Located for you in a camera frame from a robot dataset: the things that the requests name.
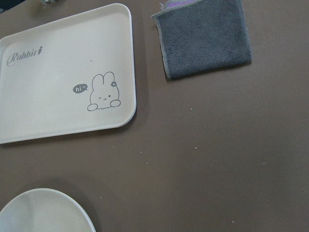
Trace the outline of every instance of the purple fabric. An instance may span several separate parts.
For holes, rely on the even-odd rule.
[[[187,0],[187,1],[180,1],[180,2],[172,2],[172,3],[169,3],[168,4],[168,7],[174,7],[174,6],[180,6],[180,5],[183,5],[183,4],[187,4],[187,3],[190,3],[192,1],[196,1],[196,0]]]

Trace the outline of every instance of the table surface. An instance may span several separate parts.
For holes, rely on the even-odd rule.
[[[137,111],[125,126],[0,146],[0,208],[51,188],[98,232],[303,232],[309,227],[309,1],[243,0],[251,65],[165,79],[150,16],[133,18]],[[27,0],[0,38],[112,0]]]

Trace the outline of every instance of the rectangular tray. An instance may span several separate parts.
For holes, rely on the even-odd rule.
[[[0,144],[116,128],[136,110],[132,20],[111,4],[0,40]]]

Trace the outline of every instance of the white tray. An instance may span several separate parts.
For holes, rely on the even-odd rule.
[[[1,232],[96,232],[85,210],[68,195],[48,188],[20,194],[0,212]]]
[[[111,4],[0,40],[0,144],[116,128],[136,110],[132,21]]]

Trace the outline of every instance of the cloth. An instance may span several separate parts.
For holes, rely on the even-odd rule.
[[[167,2],[183,3],[185,1]],[[252,60],[240,0],[196,0],[165,8],[155,19],[167,78]]]

